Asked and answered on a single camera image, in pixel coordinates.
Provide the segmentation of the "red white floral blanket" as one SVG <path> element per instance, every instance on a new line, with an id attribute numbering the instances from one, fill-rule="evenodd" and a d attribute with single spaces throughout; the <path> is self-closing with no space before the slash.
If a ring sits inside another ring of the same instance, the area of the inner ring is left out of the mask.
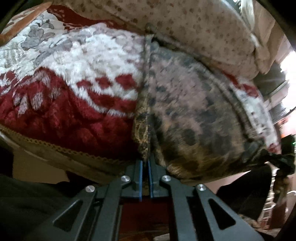
<path id="1" fill-rule="evenodd" d="M 1 126 L 104 162 L 140 155 L 133 126 L 145 36 L 110 21 L 67 26 L 48 7 L 13 16 L 1 34 Z M 266 149 L 272 147 L 266 137 L 274 128 L 256 88 L 225 76 Z"/>

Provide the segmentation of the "dark patterned small garment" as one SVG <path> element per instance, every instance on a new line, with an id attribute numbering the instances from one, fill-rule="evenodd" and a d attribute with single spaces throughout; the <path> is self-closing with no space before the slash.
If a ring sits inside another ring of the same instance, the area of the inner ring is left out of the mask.
<path id="1" fill-rule="evenodd" d="M 144 37 L 133 137 L 141 158 L 174 177 L 207 182 L 264 165 L 268 151 L 221 72 Z"/>

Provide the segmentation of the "beige floral quilt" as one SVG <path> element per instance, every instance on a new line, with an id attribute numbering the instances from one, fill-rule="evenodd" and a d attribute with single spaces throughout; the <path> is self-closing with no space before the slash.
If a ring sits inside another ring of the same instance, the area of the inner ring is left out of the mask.
<path id="1" fill-rule="evenodd" d="M 238 13 L 227 1 L 59 1 L 87 18 L 109 16 L 137 30 L 152 25 L 211 65 L 247 79 L 266 74 L 285 37 L 256 1 Z"/>

